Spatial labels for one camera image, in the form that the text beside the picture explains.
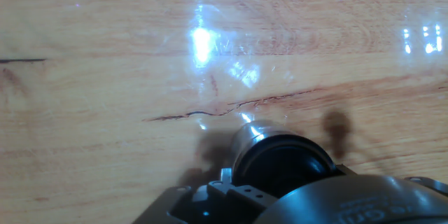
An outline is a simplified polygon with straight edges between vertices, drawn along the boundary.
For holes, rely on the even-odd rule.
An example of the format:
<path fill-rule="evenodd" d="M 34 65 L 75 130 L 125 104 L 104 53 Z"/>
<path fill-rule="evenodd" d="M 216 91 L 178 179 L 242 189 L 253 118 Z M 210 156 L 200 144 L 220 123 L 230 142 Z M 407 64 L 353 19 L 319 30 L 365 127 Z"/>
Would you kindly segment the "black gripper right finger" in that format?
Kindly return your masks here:
<path fill-rule="evenodd" d="M 336 168 L 340 174 L 356 175 L 356 172 L 354 172 L 350 168 L 346 167 L 344 164 L 337 164 Z M 447 184 L 446 183 L 436 181 L 436 180 L 428 178 L 428 177 L 422 177 L 422 176 L 405 177 L 404 180 L 411 181 L 413 183 L 417 183 L 421 186 L 424 186 L 426 188 L 434 190 L 437 193 L 447 196 Z"/>

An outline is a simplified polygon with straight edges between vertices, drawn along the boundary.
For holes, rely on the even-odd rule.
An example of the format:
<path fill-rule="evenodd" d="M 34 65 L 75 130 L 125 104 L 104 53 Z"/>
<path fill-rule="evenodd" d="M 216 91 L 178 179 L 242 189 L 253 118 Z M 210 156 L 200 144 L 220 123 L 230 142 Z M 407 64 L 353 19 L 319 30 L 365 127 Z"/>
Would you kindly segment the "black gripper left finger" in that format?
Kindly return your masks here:
<path fill-rule="evenodd" d="M 254 223 L 278 199 L 251 185 L 233 185 L 231 171 L 222 169 L 219 180 L 196 190 L 166 189 L 133 224 Z"/>

